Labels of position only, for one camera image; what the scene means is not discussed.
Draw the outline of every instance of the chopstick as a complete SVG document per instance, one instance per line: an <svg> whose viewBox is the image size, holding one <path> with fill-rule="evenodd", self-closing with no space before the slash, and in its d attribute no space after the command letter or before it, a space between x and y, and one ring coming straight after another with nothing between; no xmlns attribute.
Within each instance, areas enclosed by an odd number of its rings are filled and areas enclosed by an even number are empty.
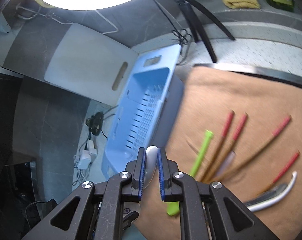
<svg viewBox="0 0 302 240"><path fill-rule="evenodd" d="M199 153L198 153L198 157L196 158L191 170L190 170L190 173L189 175L191 177L195 177L200 166L201 166L201 163L203 161L203 158L207 152L207 149L210 145L210 142L213 138L213 132L211 131L208 131L206 130L205 132L205 138L203 140L203 143L202 143L202 146L201 146L201 149L199 150ZM175 216L179 213L180 211L180 207L179 207L179 202L168 202L168 205L167 205L167 214L169 216Z"/></svg>
<svg viewBox="0 0 302 240"><path fill-rule="evenodd" d="M245 113L242 115L240 122L237 126L237 128L235 129L235 132L233 134L232 137L232 141L229 145L229 147L227 148L227 150L222 154L222 157L219 158L219 162L213 164L213 166L211 167L210 171L208 172L208 174L206 175L206 178L203 180L204 183L209 183L211 182L211 178L214 176L214 174L217 172L217 170L219 169L219 167L221 166L221 164L224 162L224 160L226 159L226 157L228 156L228 154L233 150L233 148L235 147L235 144L239 138L239 135L241 134L243 127L247 121L248 118L248 114Z"/></svg>
<svg viewBox="0 0 302 240"><path fill-rule="evenodd" d="M300 156L300 152L296 152L292 158L288 161L288 163L282 168L278 176L275 177L272 182L270 182L263 190L261 190L258 194L261 195L262 193L268 191L272 186L288 171L288 169L294 164L294 162L297 160L297 158Z"/></svg>
<svg viewBox="0 0 302 240"><path fill-rule="evenodd" d="M267 141L264 143L264 145L257 150L249 159L247 159L245 162L241 163L237 167L230 169L229 171L225 172L221 176L218 176L214 178L214 181L221 181L225 179L226 177L236 173L241 168L249 164L253 159L255 159L261 152L263 152L272 142L275 138L278 137L278 135L284 130L284 128L288 125L288 123L291 121L291 116L288 115L282 123L272 132L271 136L267 139Z"/></svg>
<svg viewBox="0 0 302 240"><path fill-rule="evenodd" d="M222 145L226 139L226 136L230 130L230 126L231 126L231 123L232 123L232 120L233 120L233 117L234 117L234 111L231 110L231 112L229 113L228 115L228 118L224 124L224 127L223 127L223 131L222 131L222 134L221 134L221 137L220 137L220 140L218 142L218 145L214 151L214 154L213 154L213 157L211 158L211 160L209 161L209 164L208 164L208 168L205 170L205 172L203 173L202 177L201 177L201 180L202 182L206 181L206 177L207 177L207 174L209 173L210 169L212 168L212 164L214 163L214 161L217 159L218 155L219 155L219 152L222 148Z"/></svg>

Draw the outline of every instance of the metal screw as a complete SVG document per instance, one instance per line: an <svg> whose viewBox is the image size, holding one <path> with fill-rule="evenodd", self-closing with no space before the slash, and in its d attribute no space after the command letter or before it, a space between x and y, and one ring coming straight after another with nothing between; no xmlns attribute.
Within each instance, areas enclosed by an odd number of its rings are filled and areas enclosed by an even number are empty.
<svg viewBox="0 0 302 240"><path fill-rule="evenodd" d="M174 173L174 177L176 177L177 179L180 179L184 176L184 173L181 171L177 171Z"/></svg>
<svg viewBox="0 0 302 240"><path fill-rule="evenodd" d="M122 179L126 179L126 178L130 177L130 173L127 172L127 171L122 171L122 172L120 173L120 177L121 177Z"/></svg>
<svg viewBox="0 0 302 240"><path fill-rule="evenodd" d="M126 215L126 214L129 214L130 212L131 212L131 210L129 208L125 208L123 213Z"/></svg>
<svg viewBox="0 0 302 240"><path fill-rule="evenodd" d="M83 188L91 188L92 187L92 182L90 181L85 181L82 183Z"/></svg>
<svg viewBox="0 0 302 240"><path fill-rule="evenodd" d="M212 182L212 187L214 188L222 188L222 183L218 181Z"/></svg>

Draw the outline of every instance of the metal edge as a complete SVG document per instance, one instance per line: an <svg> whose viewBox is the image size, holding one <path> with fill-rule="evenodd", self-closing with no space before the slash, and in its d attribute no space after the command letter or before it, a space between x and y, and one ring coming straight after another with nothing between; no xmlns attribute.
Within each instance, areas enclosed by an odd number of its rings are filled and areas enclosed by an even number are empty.
<svg viewBox="0 0 302 240"><path fill-rule="evenodd" d="M235 73L241 73L253 77L264 78L272 81L278 81L288 85L292 85L302 89L302 77L283 72L280 70L274 70L263 67L228 64L228 63L208 63L208 64L195 64L194 67L209 67L224 71L231 71Z"/></svg>
<svg viewBox="0 0 302 240"><path fill-rule="evenodd" d="M31 180L32 180L32 188L34 194L34 200L40 201L40 195L38 193L38 176L36 171L36 161L30 162L30 169L31 169ZM43 219L43 212L40 205L36 205L38 209L38 214L40 215L41 220Z"/></svg>
<svg viewBox="0 0 302 240"><path fill-rule="evenodd" d="M16 72L13 72L11 70L8 70L6 68L3 68L0 66L0 74L5 74L5 75L9 75L9 76L14 76L14 77L18 77L18 78L23 78L24 76L19 74L19 73L16 73Z"/></svg>

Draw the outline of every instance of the blue gripper pad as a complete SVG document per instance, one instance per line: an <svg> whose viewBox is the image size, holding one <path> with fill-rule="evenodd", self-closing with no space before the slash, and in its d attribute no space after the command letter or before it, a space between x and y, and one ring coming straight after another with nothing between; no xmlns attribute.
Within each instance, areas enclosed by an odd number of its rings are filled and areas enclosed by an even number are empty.
<svg viewBox="0 0 302 240"><path fill-rule="evenodd" d="M142 195L143 195L143 188L144 188L144 176L145 176L145 167L146 167L146 151L143 149L143 158L142 158L142 164L141 164L141 170L140 170L140 177L139 177L139 192L138 197L141 201Z"/></svg>
<svg viewBox="0 0 302 240"><path fill-rule="evenodd" d="M165 201L165 191L171 187L171 175L164 147L160 147L158 150L158 168L161 200Z"/></svg>

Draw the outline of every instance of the brown table cover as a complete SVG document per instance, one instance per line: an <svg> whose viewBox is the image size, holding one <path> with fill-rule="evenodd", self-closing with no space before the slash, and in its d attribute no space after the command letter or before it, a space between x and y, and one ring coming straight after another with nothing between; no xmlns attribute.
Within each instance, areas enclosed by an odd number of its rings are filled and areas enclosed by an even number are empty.
<svg viewBox="0 0 302 240"><path fill-rule="evenodd" d="M194 68L186 82L184 98L166 147L167 157L188 173L197 156L189 144L199 149L205 130L213 131L215 137L196 177L200 179L230 109L235 112L235 118L222 151L230 142L241 115L244 112L249 115L235 147L233 167L263 145L288 114L292 116L288 127L258 158L222 183L241 201L247 201L271 182L299 150L301 156L277 183L288 183L292 171L296 170L298 176L292 191L278 204L255 213L281 240L293 240L302 229L302 89L238 73ZM180 239L179 216L169 217L166 206L161 201L155 174L144 191L141 214L135 223L148 240Z"/></svg>

